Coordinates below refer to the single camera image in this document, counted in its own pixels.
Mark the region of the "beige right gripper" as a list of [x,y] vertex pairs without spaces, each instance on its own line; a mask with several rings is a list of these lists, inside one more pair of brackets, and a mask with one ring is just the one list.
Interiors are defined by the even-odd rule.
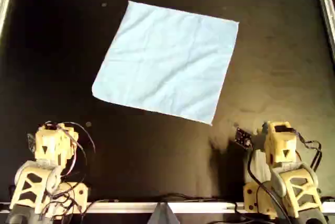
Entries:
[[296,143],[296,132],[288,121],[266,121],[263,133],[265,143]]

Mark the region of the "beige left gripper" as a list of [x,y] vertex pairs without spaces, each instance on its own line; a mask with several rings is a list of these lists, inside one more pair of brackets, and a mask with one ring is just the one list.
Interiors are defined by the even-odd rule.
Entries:
[[46,123],[36,132],[36,141],[78,141],[79,134],[65,123]]

